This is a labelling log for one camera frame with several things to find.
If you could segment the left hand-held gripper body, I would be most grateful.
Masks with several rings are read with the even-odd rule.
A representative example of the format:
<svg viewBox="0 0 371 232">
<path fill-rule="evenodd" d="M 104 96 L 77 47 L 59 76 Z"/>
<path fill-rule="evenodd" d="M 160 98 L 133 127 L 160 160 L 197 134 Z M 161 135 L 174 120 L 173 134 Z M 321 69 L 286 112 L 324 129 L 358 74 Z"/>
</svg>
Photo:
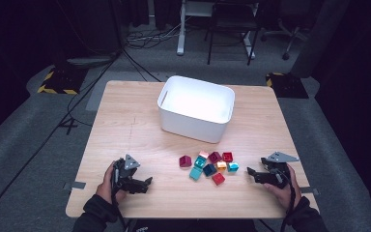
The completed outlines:
<svg viewBox="0 0 371 232">
<path fill-rule="evenodd" d="M 136 187 L 144 187 L 143 181 L 133 178 L 139 166 L 140 163 L 129 154 L 126 154 L 124 158 L 115 160 L 111 177 L 112 192 L 116 193 L 121 189 L 129 193 L 136 193 Z"/>
</svg>

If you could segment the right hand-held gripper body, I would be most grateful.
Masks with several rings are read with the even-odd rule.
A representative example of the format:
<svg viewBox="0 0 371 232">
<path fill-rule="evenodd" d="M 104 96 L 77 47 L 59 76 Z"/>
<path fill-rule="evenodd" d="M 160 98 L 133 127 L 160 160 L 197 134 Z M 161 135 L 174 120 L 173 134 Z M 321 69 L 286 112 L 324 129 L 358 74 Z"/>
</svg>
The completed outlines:
<svg viewBox="0 0 371 232">
<path fill-rule="evenodd" d="M 299 158 L 292 157 L 282 152 L 274 152 L 268 157 L 271 165 L 265 166 L 266 172 L 257 172 L 260 184 L 271 184 L 283 189 L 290 181 L 290 171 L 287 167 L 288 162 L 299 161 Z"/>
</svg>

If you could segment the light teal toy block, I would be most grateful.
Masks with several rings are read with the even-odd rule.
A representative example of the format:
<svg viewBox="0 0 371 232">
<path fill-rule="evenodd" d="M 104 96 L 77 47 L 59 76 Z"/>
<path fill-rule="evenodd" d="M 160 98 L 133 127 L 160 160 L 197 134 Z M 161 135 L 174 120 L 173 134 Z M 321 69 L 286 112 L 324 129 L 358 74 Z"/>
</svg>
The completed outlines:
<svg viewBox="0 0 371 232">
<path fill-rule="evenodd" d="M 190 170 L 189 177 L 192 180 L 197 181 L 200 178 L 201 174 L 202 174 L 202 169 L 201 168 L 199 168 L 199 167 L 193 167 Z"/>
</svg>

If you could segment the white plastic storage bin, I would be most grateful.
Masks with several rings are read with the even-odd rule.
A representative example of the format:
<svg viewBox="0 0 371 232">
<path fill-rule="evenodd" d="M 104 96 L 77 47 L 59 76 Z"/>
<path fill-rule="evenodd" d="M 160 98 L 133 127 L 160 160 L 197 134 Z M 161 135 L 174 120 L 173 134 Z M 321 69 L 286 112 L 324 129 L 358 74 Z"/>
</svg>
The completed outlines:
<svg viewBox="0 0 371 232">
<path fill-rule="evenodd" d="M 218 143 L 231 121 L 235 96 L 230 87 L 170 76 L 157 99 L 160 126 L 178 135 Z"/>
</svg>

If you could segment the person's right hand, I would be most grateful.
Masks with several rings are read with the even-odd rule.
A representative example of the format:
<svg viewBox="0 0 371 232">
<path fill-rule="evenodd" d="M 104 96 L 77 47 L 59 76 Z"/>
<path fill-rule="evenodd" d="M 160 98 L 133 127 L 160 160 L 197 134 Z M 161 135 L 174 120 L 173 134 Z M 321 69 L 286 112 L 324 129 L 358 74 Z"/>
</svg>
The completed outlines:
<svg viewBox="0 0 371 232">
<path fill-rule="evenodd" d="M 295 170 L 290 165 L 287 165 L 287 167 L 290 170 L 290 185 L 287 185 L 285 188 L 278 188 L 270 184 L 263 184 L 263 187 L 277 199 L 286 212 L 289 212 L 298 206 L 301 200 L 301 191 L 296 180 Z"/>
</svg>

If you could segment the person's left hand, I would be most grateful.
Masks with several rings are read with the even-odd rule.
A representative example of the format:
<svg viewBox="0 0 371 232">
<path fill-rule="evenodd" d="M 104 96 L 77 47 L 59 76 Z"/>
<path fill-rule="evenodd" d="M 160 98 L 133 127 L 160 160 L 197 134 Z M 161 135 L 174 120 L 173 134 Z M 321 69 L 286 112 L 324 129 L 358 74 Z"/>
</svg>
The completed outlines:
<svg viewBox="0 0 371 232">
<path fill-rule="evenodd" d="M 111 204 L 113 202 L 113 199 L 117 203 L 120 203 L 123 201 L 127 193 L 123 190 L 118 190 L 115 195 L 112 195 L 112 187 L 111 187 L 111 176 L 112 176 L 112 171 L 113 171 L 113 164 L 114 162 L 111 162 L 109 167 L 106 169 L 104 176 L 103 176 L 103 181 L 101 184 L 98 185 L 96 195 L 100 196 L 102 199 L 104 199 L 106 202 Z"/>
</svg>

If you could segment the person's dark clothing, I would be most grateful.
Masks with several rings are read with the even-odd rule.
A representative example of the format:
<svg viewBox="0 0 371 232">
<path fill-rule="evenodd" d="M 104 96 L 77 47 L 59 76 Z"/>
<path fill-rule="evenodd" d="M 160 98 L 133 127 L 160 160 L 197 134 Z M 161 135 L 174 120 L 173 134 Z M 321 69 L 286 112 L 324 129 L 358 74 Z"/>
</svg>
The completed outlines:
<svg viewBox="0 0 371 232">
<path fill-rule="evenodd" d="M 135 219 L 128 232 L 258 232 L 253 219 Z"/>
</svg>

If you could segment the yellow black striped floor plate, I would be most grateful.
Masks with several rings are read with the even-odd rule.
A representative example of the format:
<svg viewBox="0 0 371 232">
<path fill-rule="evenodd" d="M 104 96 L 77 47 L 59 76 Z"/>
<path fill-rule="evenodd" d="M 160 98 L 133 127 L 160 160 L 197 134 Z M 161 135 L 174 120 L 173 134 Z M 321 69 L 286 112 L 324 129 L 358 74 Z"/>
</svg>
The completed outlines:
<svg viewBox="0 0 371 232">
<path fill-rule="evenodd" d="M 270 72 L 266 75 L 266 83 L 278 98 L 308 99 L 301 80 L 290 73 Z"/>
<path fill-rule="evenodd" d="M 68 71 L 52 68 L 38 89 L 39 93 L 77 95 L 87 75 L 87 69 Z"/>
</svg>

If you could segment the grey stand base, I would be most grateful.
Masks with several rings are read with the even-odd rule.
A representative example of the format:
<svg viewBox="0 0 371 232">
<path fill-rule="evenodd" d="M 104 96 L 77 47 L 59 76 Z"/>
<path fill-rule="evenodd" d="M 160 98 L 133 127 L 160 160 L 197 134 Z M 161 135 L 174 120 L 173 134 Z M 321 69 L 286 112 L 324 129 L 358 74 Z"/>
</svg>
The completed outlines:
<svg viewBox="0 0 371 232">
<path fill-rule="evenodd" d="M 101 57 L 82 57 L 82 58 L 71 58 L 67 60 L 67 63 L 77 69 L 92 69 L 97 67 L 105 66 L 112 63 L 115 60 L 114 57 L 101 56 Z"/>
</svg>

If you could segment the office chair base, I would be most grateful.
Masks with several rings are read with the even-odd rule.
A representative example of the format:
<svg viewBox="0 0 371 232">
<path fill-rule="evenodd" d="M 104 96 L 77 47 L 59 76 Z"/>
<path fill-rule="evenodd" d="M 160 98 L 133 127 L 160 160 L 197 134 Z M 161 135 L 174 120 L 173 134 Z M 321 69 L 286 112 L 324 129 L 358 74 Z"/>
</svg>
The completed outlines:
<svg viewBox="0 0 371 232">
<path fill-rule="evenodd" d="M 290 50 L 291 50 L 291 47 L 295 39 L 299 39 L 305 42 L 307 40 L 307 37 L 304 36 L 303 33 L 301 32 L 303 27 L 300 25 L 293 25 L 291 27 L 286 27 L 281 18 L 277 20 L 277 25 L 278 25 L 278 30 L 264 32 L 260 40 L 262 42 L 265 42 L 270 36 L 287 36 L 289 38 L 289 41 L 282 54 L 282 59 L 286 61 L 290 58 Z"/>
</svg>

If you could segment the black chair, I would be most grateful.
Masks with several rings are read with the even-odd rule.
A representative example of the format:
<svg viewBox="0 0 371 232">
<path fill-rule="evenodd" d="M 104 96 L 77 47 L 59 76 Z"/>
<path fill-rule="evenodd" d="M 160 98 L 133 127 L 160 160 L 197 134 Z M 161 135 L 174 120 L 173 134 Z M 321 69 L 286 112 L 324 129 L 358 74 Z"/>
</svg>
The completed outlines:
<svg viewBox="0 0 371 232">
<path fill-rule="evenodd" d="M 261 0 L 215 0 L 206 36 L 210 37 L 207 64 L 210 65 L 215 33 L 239 34 L 247 53 L 247 65 L 254 55 L 254 47 L 261 30 L 254 10 Z"/>
</svg>

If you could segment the grey padded post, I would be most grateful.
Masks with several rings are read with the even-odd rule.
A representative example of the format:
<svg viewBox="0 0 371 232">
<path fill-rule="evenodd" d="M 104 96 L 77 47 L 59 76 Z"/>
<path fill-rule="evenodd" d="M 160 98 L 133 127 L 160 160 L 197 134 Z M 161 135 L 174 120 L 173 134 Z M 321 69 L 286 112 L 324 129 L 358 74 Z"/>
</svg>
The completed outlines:
<svg viewBox="0 0 371 232">
<path fill-rule="evenodd" d="M 298 78 L 307 78 L 321 60 L 351 0 L 324 0 L 318 18 L 300 54 L 290 70 Z"/>
</svg>

